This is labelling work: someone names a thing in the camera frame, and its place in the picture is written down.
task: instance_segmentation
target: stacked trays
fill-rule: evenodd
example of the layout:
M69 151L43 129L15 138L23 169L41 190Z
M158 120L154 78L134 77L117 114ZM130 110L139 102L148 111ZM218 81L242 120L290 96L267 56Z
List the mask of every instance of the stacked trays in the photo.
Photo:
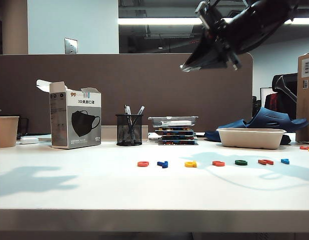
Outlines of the stacked trays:
M149 117L155 133L161 136L160 145L197 145L197 137L190 127L195 125L197 116Z

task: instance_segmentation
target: printed mask image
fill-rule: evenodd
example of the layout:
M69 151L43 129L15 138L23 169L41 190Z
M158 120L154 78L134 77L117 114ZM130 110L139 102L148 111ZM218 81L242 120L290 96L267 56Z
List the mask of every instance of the printed mask image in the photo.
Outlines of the printed mask image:
M98 123L93 127L93 122L96 118L99 118ZM86 110L76 111L71 115L71 123L75 133L82 137L91 132L92 129L96 128L100 123L99 116L89 115Z

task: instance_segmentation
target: ceiling light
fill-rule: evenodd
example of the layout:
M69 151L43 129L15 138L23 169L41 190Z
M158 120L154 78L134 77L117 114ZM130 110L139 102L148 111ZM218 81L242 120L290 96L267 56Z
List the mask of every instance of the ceiling light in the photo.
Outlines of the ceiling light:
M232 18L225 17L228 23ZM159 17L159 18L118 18L119 25L201 25L200 18L197 17ZM288 20L285 24L309 25L309 18L294 18Z
M177 18L119 18L119 25L200 25L202 22L197 17Z
M293 21L288 20L284 24L309 25L309 18L294 18Z

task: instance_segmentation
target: black robotic arm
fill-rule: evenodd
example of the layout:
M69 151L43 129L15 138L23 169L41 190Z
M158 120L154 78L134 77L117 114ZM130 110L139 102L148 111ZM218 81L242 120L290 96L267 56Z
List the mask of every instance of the black robotic arm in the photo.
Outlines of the black robotic arm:
M200 43L180 68L184 72L227 68L227 62L231 62L235 70L239 69L237 55L255 49L285 21L293 20L300 1L246 0L247 8L228 23L216 8L219 0L214 4L200 2L195 10L203 25Z

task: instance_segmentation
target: ceiling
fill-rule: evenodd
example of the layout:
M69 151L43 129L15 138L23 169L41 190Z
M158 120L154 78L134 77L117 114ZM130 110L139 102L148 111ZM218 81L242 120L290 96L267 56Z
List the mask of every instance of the ceiling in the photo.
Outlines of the ceiling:
M245 0L220 0L223 17L246 8ZM309 0L299 0L302 17L309 17ZM196 17L201 0L119 0L119 18ZM201 25L120 25L120 53L191 53L202 34ZM309 37L309 25L283 25L263 44Z

